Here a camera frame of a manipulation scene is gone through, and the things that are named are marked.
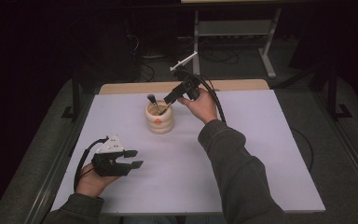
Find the white table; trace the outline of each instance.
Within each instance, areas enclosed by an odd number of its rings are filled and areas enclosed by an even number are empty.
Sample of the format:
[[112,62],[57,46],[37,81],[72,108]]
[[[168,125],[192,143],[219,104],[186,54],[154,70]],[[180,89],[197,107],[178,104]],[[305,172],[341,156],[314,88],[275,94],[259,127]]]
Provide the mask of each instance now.
[[[266,165],[271,195],[285,212],[324,211],[324,204],[296,146],[275,93],[220,91],[227,124],[245,134],[246,148]],[[125,162],[144,161],[102,194],[103,213],[213,214],[221,202],[212,166],[197,141],[203,127],[186,107],[173,104],[175,126],[166,134],[148,131],[144,110],[147,93],[97,95],[77,142],[52,209],[73,193],[81,155],[92,142],[118,134],[125,149],[138,155]],[[158,99],[167,95],[156,93]],[[95,146],[87,162],[92,159]]]

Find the ceramic cup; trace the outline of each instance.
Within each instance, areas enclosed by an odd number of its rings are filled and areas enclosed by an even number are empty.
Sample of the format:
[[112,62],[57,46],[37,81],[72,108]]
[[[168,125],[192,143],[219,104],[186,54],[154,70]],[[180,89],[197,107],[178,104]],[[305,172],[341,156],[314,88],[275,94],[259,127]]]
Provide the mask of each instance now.
[[[162,112],[167,108],[163,100],[157,100],[159,110]],[[145,109],[147,127],[152,133],[168,133],[174,125],[172,106],[168,107],[164,114],[159,115],[156,107],[149,103]]]

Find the gray sleeve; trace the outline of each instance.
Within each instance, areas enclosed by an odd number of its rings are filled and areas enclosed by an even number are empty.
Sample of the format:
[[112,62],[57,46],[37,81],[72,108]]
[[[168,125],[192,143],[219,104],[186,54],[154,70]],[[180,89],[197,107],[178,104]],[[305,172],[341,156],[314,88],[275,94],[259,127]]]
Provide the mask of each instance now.
[[227,223],[287,223],[269,193],[264,164],[249,154],[245,141],[242,133],[217,119],[199,135],[211,160]]
[[98,223],[103,199],[83,194],[72,194],[58,210],[50,212],[43,223]]

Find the cable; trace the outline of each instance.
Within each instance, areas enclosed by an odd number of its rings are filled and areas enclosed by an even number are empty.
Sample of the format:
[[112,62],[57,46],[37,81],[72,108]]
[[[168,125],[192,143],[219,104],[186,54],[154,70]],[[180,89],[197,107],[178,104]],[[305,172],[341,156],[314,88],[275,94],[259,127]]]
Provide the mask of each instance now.
[[308,167],[308,171],[310,172],[312,170],[312,166],[313,166],[313,160],[314,160],[314,152],[313,152],[313,147],[312,145],[310,144],[310,140],[308,140],[308,138],[303,134],[301,133],[299,130],[293,128],[293,127],[290,127],[289,128],[293,131],[295,131],[296,133],[300,134],[304,139],[305,141],[307,142],[308,146],[310,147],[310,166]]
[[223,113],[223,109],[222,109],[222,106],[220,105],[220,101],[219,101],[219,98],[217,97],[217,94],[216,92],[214,91],[214,88],[212,89],[208,83],[205,82],[205,80],[202,78],[202,76],[198,76],[198,75],[195,75],[195,74],[192,74],[190,72],[187,72],[186,70],[181,70],[181,72],[184,72],[186,73],[187,75],[190,75],[191,77],[194,77],[196,78],[201,84],[202,86],[204,86],[208,92],[210,92],[212,94],[212,97],[214,99],[214,102],[216,103],[216,107],[217,107],[217,110],[219,111],[219,115],[220,115],[220,119],[226,123],[226,118],[225,118],[225,114]]
[[91,171],[93,171],[93,170],[94,170],[94,168],[89,169],[86,173],[84,173],[83,175],[81,175],[81,176],[79,177],[79,179],[81,179],[81,177],[83,177],[84,175],[88,174],[89,172],[91,172]]
[[[221,41],[219,44],[224,47],[225,49],[228,47],[227,45],[227,40],[229,38],[224,38],[224,41]],[[227,57],[225,58],[220,58],[216,55],[214,55],[214,51],[213,51],[213,45],[209,44],[205,39],[203,42],[206,42],[205,44],[199,43],[199,45],[201,46],[205,46],[207,48],[209,48],[209,50],[211,52],[202,52],[201,50],[199,51],[199,54],[202,58],[204,58],[205,60],[209,61],[209,62],[213,62],[213,63],[225,63],[225,64],[235,64],[238,63],[240,61],[240,54],[244,51],[244,49],[249,48],[250,46],[252,46],[253,44],[257,43],[258,41],[262,40],[263,37],[260,36],[255,36],[253,37],[252,40],[250,40],[249,43],[241,46],[243,49],[241,49],[240,51],[236,52],[234,50],[230,50],[230,51],[226,51],[226,50],[220,50],[221,52],[225,53],[227,55]]]
[[75,173],[74,192],[76,192],[76,188],[77,188],[77,185],[78,185],[78,183],[79,183],[79,180],[80,180],[81,176],[83,176],[83,175],[80,175],[81,169],[83,168],[84,161],[86,160],[87,156],[89,155],[90,150],[91,150],[95,145],[97,145],[98,143],[104,143],[104,142],[106,142],[108,139],[109,139],[109,137],[107,137],[107,136],[106,136],[105,138],[98,139],[97,141],[95,141],[95,142],[93,142],[91,145],[89,145],[89,147],[88,147],[86,150],[84,150],[83,156],[82,156],[81,159],[80,159],[80,162],[79,162],[79,164],[78,164],[78,166],[77,166],[76,173]]
[[[146,72],[144,69],[143,69],[143,66],[147,67],[150,69],[151,73],[148,73]],[[142,62],[138,62],[137,64],[137,67],[139,69],[139,71],[141,72],[141,75],[138,77],[137,81],[140,81],[141,80],[141,77],[143,77],[145,79],[146,82],[150,82],[152,80],[154,80],[154,76],[155,76],[155,70],[152,66],[148,65],[148,64],[145,64],[145,63],[142,63]]]
[[208,82],[209,82],[209,84],[211,84],[212,90],[215,91],[215,90],[214,90],[214,86],[213,86],[213,84],[212,84],[212,81],[211,81],[208,77],[203,76],[203,75],[200,75],[200,77],[207,79]]
[[132,54],[133,56],[135,56],[135,51],[138,49],[138,47],[139,47],[139,39],[138,39],[138,37],[136,37],[136,35],[127,35],[127,37],[133,37],[133,38],[135,38],[135,40],[136,40],[136,46],[135,46],[135,48],[133,48],[133,50],[130,50],[130,54]]

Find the person's left hand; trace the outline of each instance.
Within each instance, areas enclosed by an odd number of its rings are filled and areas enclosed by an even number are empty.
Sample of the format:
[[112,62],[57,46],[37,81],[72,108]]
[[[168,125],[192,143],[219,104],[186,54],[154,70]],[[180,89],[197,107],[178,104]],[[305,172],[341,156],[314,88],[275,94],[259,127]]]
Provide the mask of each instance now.
[[76,188],[76,193],[84,194],[92,198],[100,196],[103,190],[119,176],[100,176],[93,170],[92,163],[87,164],[81,170],[83,175]]

